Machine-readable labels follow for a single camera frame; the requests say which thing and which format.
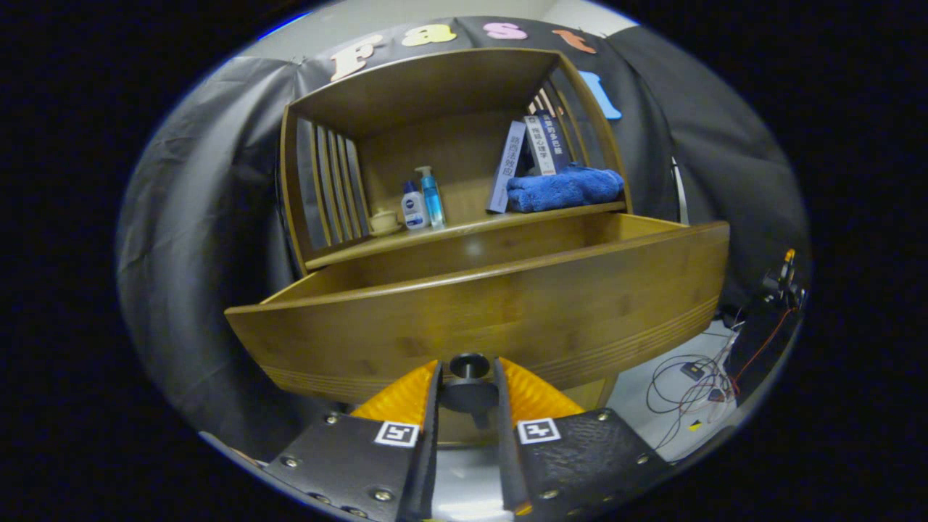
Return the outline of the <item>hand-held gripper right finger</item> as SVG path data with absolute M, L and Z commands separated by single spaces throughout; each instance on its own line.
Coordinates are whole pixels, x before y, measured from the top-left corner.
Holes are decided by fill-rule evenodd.
M 584 410 L 504 357 L 493 374 L 503 505 L 517 518 L 599 518 L 674 471 L 609 407 Z

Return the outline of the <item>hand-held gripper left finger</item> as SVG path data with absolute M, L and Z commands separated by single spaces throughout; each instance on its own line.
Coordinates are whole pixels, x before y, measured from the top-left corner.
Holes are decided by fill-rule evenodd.
M 430 518 L 442 378 L 442 364 L 432 360 L 352 413 L 327 412 L 265 472 L 299 501 L 344 521 Z

